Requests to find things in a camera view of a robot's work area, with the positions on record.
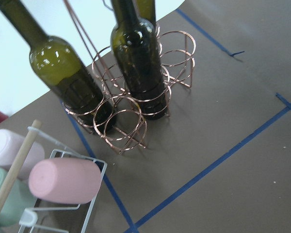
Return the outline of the dark green wine bottle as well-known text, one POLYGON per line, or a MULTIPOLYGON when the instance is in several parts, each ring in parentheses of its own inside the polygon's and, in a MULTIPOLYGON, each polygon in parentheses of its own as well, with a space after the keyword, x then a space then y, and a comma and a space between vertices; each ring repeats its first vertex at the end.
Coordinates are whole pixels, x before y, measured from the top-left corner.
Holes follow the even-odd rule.
POLYGON ((92 75, 65 40, 48 35, 19 0, 0 0, 0 11, 30 46, 34 73, 86 127, 112 129, 113 107, 92 75))
POLYGON ((156 26, 156 11, 154 0, 136 0, 140 17, 147 19, 154 27, 156 26))
POLYGON ((146 119, 159 119, 167 112, 167 103, 155 28, 137 16, 130 0, 113 0, 112 7, 117 25, 111 48, 129 93, 146 119))

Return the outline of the pale pink plastic cup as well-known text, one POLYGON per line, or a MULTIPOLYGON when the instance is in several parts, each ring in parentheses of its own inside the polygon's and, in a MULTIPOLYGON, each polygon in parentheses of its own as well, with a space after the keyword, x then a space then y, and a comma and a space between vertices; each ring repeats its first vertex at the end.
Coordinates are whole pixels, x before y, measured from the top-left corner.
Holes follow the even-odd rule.
MULTIPOLYGON (((10 131, 8 129, 0 129, 0 167, 9 170, 25 137, 10 131)), ((18 174, 20 180, 27 180, 30 171, 40 161, 44 160, 45 151, 41 144, 34 142, 26 160, 18 174)))

